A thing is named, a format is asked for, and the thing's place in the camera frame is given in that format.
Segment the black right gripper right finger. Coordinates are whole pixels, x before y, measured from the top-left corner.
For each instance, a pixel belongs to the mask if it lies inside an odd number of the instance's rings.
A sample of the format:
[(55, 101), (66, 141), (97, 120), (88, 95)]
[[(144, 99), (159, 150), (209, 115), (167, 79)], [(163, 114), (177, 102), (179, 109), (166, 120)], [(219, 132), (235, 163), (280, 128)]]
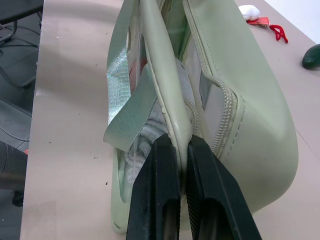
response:
[(192, 240), (262, 240), (236, 179), (195, 135), (188, 145), (186, 198)]

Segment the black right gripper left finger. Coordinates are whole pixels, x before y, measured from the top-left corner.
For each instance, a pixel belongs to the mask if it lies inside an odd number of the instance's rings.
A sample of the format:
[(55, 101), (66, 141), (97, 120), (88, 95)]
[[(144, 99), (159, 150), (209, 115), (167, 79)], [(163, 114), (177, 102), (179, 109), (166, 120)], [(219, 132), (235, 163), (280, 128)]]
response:
[(126, 240), (179, 240), (180, 213), (176, 150), (164, 134), (154, 141), (134, 181)]

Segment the light green zip pouch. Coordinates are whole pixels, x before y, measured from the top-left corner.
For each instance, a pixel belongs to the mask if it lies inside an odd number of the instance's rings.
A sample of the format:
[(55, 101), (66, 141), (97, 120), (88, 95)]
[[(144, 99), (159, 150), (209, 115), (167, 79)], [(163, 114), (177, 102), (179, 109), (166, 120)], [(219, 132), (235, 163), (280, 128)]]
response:
[[(176, 60), (194, 96), (188, 118)], [(180, 226), (191, 231), (188, 145), (210, 147), (237, 181), (253, 215), (280, 198), (298, 168), (293, 119), (275, 76), (234, 0), (123, 0), (107, 57), (108, 126), (114, 148), (111, 224), (126, 238), (133, 184), (129, 152), (159, 102), (175, 148)]]

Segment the grey towel in pouch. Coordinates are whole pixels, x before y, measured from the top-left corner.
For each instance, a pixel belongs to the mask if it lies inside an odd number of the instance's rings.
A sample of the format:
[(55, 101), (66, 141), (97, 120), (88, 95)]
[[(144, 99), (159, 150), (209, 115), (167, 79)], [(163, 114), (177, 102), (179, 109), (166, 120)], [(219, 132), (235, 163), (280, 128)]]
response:
[[(182, 89), (182, 95), (184, 104), (187, 109), (188, 119), (193, 124), (195, 99), (192, 91), (191, 83), (187, 70), (180, 60), (176, 60), (176, 67), (178, 71), (179, 81)], [(154, 141), (160, 136), (167, 134), (168, 128), (163, 117), (161, 106), (158, 100), (155, 101), (151, 113), (139, 131), (133, 144), (131, 145), (129, 152), (124, 154), (126, 166), (125, 175), (129, 184), (133, 184), (138, 176), (145, 160), (147, 159)]]

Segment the dark grey robot leg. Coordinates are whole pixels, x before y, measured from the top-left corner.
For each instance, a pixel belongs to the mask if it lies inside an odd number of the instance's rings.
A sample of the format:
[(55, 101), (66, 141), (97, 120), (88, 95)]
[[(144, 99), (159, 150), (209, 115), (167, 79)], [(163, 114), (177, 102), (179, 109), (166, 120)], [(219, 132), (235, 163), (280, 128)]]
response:
[(0, 141), (0, 190), (13, 191), (12, 204), (22, 207), (28, 155)]

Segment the dark green avocado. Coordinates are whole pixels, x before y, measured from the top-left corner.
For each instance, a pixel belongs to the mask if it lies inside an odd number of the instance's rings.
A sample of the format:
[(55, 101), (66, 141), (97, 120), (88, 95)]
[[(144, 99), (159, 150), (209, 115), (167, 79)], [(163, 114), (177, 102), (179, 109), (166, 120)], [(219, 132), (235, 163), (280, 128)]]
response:
[(320, 67), (320, 44), (316, 44), (306, 51), (301, 65), (308, 70)]

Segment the black chair base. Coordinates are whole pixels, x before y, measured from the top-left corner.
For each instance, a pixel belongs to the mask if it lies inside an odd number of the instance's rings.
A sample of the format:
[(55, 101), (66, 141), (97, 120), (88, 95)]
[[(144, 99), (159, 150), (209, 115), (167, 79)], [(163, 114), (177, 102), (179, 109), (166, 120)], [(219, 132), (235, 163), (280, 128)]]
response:
[[(0, 0), (0, 30), (9, 30), (4, 26), (13, 23), (12, 29), (5, 36), (0, 36), (0, 45), (18, 38), (16, 32), (18, 29), (18, 20), (37, 14), (40, 28), (42, 26), (42, 13), (44, 0)], [(36, 75), (18, 83), (12, 80), (5, 70), (0, 66), (0, 75), (12, 86), (16, 88), (27, 88), (36, 80)]]

